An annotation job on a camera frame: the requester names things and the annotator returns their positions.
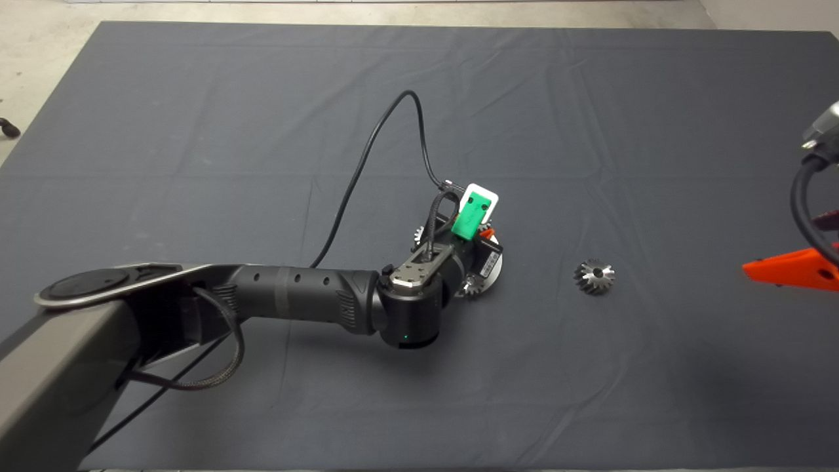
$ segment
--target silver gear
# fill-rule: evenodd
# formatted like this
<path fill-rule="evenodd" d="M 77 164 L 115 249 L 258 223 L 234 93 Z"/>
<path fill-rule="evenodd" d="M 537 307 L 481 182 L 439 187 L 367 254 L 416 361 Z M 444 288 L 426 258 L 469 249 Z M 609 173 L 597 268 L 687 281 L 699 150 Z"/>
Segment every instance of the silver gear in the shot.
<path fill-rule="evenodd" d="M 495 235 L 493 235 L 490 240 L 496 244 L 498 243 L 498 239 L 496 239 Z M 463 287 L 457 291 L 455 296 L 472 299 L 481 295 L 484 291 L 488 290 L 496 280 L 498 280 L 498 275 L 501 274 L 501 266 L 503 262 L 504 255 L 501 254 L 492 270 L 489 271 L 489 275 L 487 275 L 486 279 L 481 278 L 479 275 L 472 274 L 471 272 L 466 274 Z"/>
<path fill-rule="evenodd" d="M 466 274 L 466 281 L 463 282 L 463 287 L 455 294 L 455 296 L 472 299 L 481 295 L 485 288 L 486 283 L 484 282 L 484 279 L 470 272 L 469 274 Z"/>
<path fill-rule="evenodd" d="M 420 226 L 414 231 L 414 245 L 422 242 L 422 232 L 425 231 L 425 226 Z"/>
<path fill-rule="evenodd" d="M 490 228 L 492 228 L 492 219 L 488 220 L 486 223 L 481 223 L 480 225 L 478 225 L 477 231 L 479 233 L 483 233 L 484 231 Z"/>
<path fill-rule="evenodd" d="M 615 270 L 597 259 L 589 259 L 577 266 L 574 279 L 580 290 L 589 295 L 602 295 L 615 283 Z"/>

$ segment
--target metal bracket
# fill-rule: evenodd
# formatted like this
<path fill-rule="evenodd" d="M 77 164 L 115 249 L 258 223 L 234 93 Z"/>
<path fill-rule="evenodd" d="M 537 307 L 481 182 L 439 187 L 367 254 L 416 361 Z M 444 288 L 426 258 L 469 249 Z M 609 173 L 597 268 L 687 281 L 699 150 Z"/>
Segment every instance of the metal bracket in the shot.
<path fill-rule="evenodd" d="M 422 260 L 424 252 L 425 244 L 420 244 L 404 264 L 393 270 L 393 274 L 390 275 L 390 282 L 395 286 L 409 289 L 424 286 L 451 255 L 451 245 L 435 244 L 434 256 L 428 262 Z"/>

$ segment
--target concrete floor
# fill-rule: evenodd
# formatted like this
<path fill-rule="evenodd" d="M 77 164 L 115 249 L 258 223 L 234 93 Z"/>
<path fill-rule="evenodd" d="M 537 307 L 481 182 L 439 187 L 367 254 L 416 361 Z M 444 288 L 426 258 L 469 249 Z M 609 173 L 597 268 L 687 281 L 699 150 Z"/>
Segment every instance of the concrete floor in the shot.
<path fill-rule="evenodd" d="M 720 27 L 832 30 L 839 35 L 839 1 L 67 4 L 62 0 L 0 0 L 0 116 L 11 119 L 25 132 L 102 20 L 553 28 Z M 0 163 L 14 144 L 15 141 L 0 135 Z"/>

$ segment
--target white tag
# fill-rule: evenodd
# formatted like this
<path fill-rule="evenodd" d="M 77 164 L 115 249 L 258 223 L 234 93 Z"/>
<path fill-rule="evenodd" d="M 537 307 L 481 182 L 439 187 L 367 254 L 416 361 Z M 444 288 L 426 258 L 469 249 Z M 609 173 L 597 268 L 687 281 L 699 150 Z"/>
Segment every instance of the white tag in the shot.
<path fill-rule="evenodd" d="M 498 194 L 494 191 L 489 191 L 478 184 L 469 184 L 469 186 L 466 187 L 466 191 L 463 192 L 461 207 L 458 211 L 463 211 L 463 208 L 466 206 L 466 200 L 469 199 L 469 196 L 473 192 L 489 200 L 489 208 L 487 208 L 487 213 L 483 215 L 483 220 L 481 220 L 481 224 L 484 224 L 489 221 L 489 217 L 492 215 L 492 210 L 495 209 L 495 205 L 498 203 Z"/>

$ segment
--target black cable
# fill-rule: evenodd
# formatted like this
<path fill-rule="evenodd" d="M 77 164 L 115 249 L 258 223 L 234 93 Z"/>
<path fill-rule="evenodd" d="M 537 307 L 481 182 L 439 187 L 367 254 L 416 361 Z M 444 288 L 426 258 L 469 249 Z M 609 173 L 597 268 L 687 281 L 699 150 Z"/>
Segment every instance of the black cable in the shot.
<path fill-rule="evenodd" d="M 827 242 L 821 231 L 813 225 L 810 209 L 807 207 L 807 187 L 810 185 L 810 179 L 816 172 L 824 170 L 826 166 L 827 163 L 823 159 L 815 156 L 804 161 L 792 182 L 789 206 L 792 209 L 795 225 L 798 226 L 804 239 L 821 254 L 821 257 L 839 267 L 839 252 L 836 251 L 833 244 Z"/>
<path fill-rule="evenodd" d="M 177 382 L 184 375 L 188 374 L 190 372 L 190 370 L 192 370 L 193 367 L 198 365 L 199 362 L 204 360 L 204 358 L 206 356 L 210 355 L 210 353 L 213 350 L 215 350 L 217 347 L 219 347 L 225 339 L 227 339 L 227 336 L 225 336 L 223 338 L 219 338 L 215 343 L 211 344 L 207 349 L 204 349 L 204 351 L 201 352 L 201 354 L 199 354 L 198 357 L 193 359 L 192 362 L 190 362 L 189 364 L 186 365 L 186 367 L 181 369 L 180 372 L 178 372 L 178 374 L 176 376 L 172 377 L 172 381 Z M 142 405 L 138 406 L 137 408 L 134 408 L 134 410 L 132 412 L 128 413 L 128 415 L 125 416 L 125 418 L 123 418 L 120 422 L 115 424 L 111 429 L 107 430 L 107 432 L 102 434 L 96 441 L 94 441 L 93 444 L 91 445 L 91 447 L 89 449 L 87 449 L 87 453 L 90 454 L 93 451 L 99 449 L 99 447 L 102 446 L 108 439 L 110 439 L 114 434 L 119 433 L 127 424 L 129 424 L 131 421 L 133 421 L 134 418 L 138 417 L 140 415 L 140 413 L 145 412 L 147 408 L 152 406 L 152 404 L 155 403 L 167 391 L 169 391 L 168 386 L 160 387 L 160 389 L 157 390 L 154 393 L 154 395 L 150 396 L 148 400 L 144 401 Z"/>
<path fill-rule="evenodd" d="M 353 172 L 352 178 L 350 179 L 349 185 L 347 185 L 347 189 L 344 191 L 344 197 L 341 199 L 341 205 L 338 206 L 338 213 L 335 215 L 335 221 L 332 222 L 332 229 L 329 232 L 329 236 L 326 238 L 326 242 L 323 244 L 323 248 L 320 250 L 320 254 L 315 257 L 315 260 L 309 265 L 309 267 L 317 267 L 320 262 L 326 257 L 326 253 L 329 252 L 329 248 L 332 246 L 332 241 L 335 240 L 335 235 L 338 233 L 338 227 L 341 226 L 341 219 L 344 218 L 344 211 L 347 209 L 347 204 L 350 201 L 350 195 L 352 195 L 352 191 L 356 188 L 356 183 L 358 183 L 358 177 L 361 176 L 362 170 L 364 170 L 364 165 L 367 163 L 367 157 L 370 155 L 370 149 L 373 147 L 373 142 L 376 141 L 376 137 L 378 136 L 378 132 L 382 129 L 384 122 L 388 120 L 390 114 L 393 113 L 394 109 L 402 102 L 402 99 L 405 97 L 411 97 L 414 99 L 414 104 L 416 105 L 417 109 L 417 122 L 419 124 L 419 146 L 422 148 L 422 157 L 425 163 L 425 171 L 428 173 L 428 177 L 434 182 L 434 185 L 438 188 L 443 185 L 443 182 L 434 175 L 434 171 L 431 170 L 431 162 L 428 159 L 428 150 L 425 146 L 425 120 L 423 119 L 422 114 L 422 104 L 420 104 L 420 98 L 417 97 L 417 94 L 413 90 L 406 90 L 399 94 L 396 97 L 396 100 L 393 100 L 393 103 L 390 104 L 387 111 L 384 112 L 381 118 L 378 119 L 376 126 L 373 127 L 373 131 L 370 133 L 370 137 L 367 138 L 367 143 L 364 145 L 364 151 L 362 151 L 361 159 L 358 160 L 358 165 L 356 166 L 356 171 Z"/>
<path fill-rule="evenodd" d="M 454 197 L 457 199 L 457 194 L 452 191 L 452 189 L 445 188 L 443 191 L 437 194 L 437 197 L 434 197 L 434 201 L 431 203 L 431 209 L 428 212 L 428 223 L 425 225 L 428 228 L 428 247 L 425 249 L 425 260 L 430 261 L 434 257 L 434 237 L 436 236 L 436 226 L 437 226 L 437 213 L 440 211 L 440 204 L 443 202 L 443 199 L 446 197 Z M 458 204 L 455 203 L 455 210 L 458 210 Z M 454 222 L 454 217 L 456 213 L 452 213 L 449 217 L 449 221 L 446 222 L 446 226 L 449 223 Z"/>
<path fill-rule="evenodd" d="M 239 365 L 242 363 L 242 359 L 245 355 L 245 338 L 242 335 L 242 327 L 239 326 L 239 321 L 237 320 L 237 314 L 230 308 L 230 305 L 224 301 L 221 297 L 216 295 L 211 291 L 204 290 L 200 287 L 192 287 L 192 290 L 195 292 L 197 296 L 200 296 L 208 303 L 210 303 L 218 312 L 224 317 L 225 323 L 227 323 L 227 327 L 230 328 L 230 332 L 233 334 L 233 338 L 236 340 L 236 350 L 233 352 L 233 359 L 230 360 L 230 363 L 227 366 L 217 372 L 214 375 L 206 377 L 205 379 L 196 380 L 194 382 L 186 382 L 186 383 L 179 383 L 176 380 L 166 379 L 159 375 L 148 374 L 146 372 L 137 372 L 131 371 L 123 375 L 123 379 L 133 380 L 135 382 L 143 382 L 146 384 L 157 385 L 161 387 L 167 387 L 174 390 L 181 390 L 181 391 L 198 391 L 198 390 L 206 390 L 208 388 L 212 388 L 214 386 L 221 385 L 227 379 L 231 378 L 233 374 L 236 372 L 236 369 L 239 368 Z"/>

